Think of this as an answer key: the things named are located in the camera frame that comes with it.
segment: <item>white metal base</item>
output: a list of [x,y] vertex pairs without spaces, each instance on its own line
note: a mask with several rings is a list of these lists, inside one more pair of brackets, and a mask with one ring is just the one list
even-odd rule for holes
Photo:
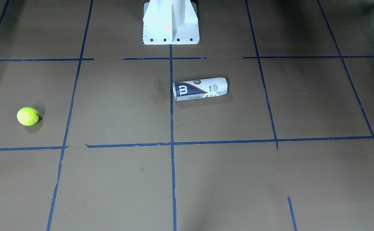
[[158,3],[157,0],[144,4],[144,44],[197,44],[200,41],[197,6],[190,0],[183,1],[185,8],[179,4]]

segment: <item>tennis ball can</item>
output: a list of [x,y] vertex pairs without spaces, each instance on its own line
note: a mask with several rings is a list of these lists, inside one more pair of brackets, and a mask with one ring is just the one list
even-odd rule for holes
[[225,95],[228,90],[225,78],[200,79],[172,84],[175,101]]

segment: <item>floor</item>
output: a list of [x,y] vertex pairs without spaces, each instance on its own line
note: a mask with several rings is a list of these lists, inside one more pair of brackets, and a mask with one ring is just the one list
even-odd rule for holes
[[145,2],[0,0],[0,231],[374,231],[374,0]]

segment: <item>wilson logo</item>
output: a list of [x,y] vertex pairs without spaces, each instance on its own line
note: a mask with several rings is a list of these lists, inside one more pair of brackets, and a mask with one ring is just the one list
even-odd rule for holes
[[178,89],[180,90],[180,95],[184,95],[188,93],[187,87],[186,86],[178,86]]

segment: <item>bright green ball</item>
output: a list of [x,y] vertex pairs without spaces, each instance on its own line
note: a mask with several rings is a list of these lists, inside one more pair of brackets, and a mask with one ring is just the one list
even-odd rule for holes
[[24,107],[17,113],[18,121],[24,126],[31,126],[39,121],[39,112],[31,107]]

